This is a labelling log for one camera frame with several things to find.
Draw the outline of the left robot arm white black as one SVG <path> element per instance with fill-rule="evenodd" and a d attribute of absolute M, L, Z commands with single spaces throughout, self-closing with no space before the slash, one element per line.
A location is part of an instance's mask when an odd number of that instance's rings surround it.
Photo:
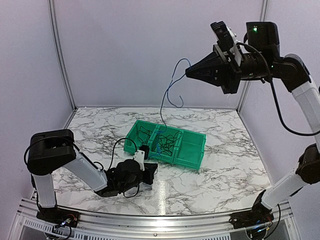
<path fill-rule="evenodd" d="M 52 173 L 65 168 L 102 198 L 125 194 L 141 183 L 152 185 L 158 169 L 156 163 L 145 162 L 146 152 L 136 148 L 133 158 L 104 169 L 92 162 L 75 144 L 69 129 L 35 133 L 24 152 L 23 160 L 37 192 L 37 207 L 53 223 L 63 219 L 58 208 Z"/>

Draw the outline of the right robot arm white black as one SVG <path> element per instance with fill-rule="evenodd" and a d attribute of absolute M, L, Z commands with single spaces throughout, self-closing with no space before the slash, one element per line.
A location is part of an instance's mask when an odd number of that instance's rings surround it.
<path fill-rule="evenodd" d="M 274 22 L 247 22 L 243 41 L 223 21 L 210 26 L 217 43 L 209 55 L 185 70 L 186 77 L 220 87 L 224 94 L 235 94 L 241 81 L 272 84 L 280 79 L 298 103 L 311 129 L 309 135 L 315 139 L 300 156 L 297 168 L 258 195 L 247 214 L 252 224 L 258 224 L 281 201 L 320 180 L 320 91 L 298 55 L 280 55 Z"/>

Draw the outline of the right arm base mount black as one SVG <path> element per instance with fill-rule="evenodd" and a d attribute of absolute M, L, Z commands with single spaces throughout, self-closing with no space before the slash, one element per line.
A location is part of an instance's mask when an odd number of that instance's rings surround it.
<path fill-rule="evenodd" d="M 234 212 L 230 215 L 229 223 L 234 229 L 247 228 L 261 225 L 274 220 L 274 215 L 271 210 L 244 210 Z"/>

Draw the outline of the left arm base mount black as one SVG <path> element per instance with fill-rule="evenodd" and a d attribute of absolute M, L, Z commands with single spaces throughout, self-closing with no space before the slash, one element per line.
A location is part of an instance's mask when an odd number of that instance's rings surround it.
<path fill-rule="evenodd" d="M 62 208 L 43 208 L 37 212 L 36 217 L 57 226 L 68 225 L 75 228 L 78 225 L 80 213 Z"/>

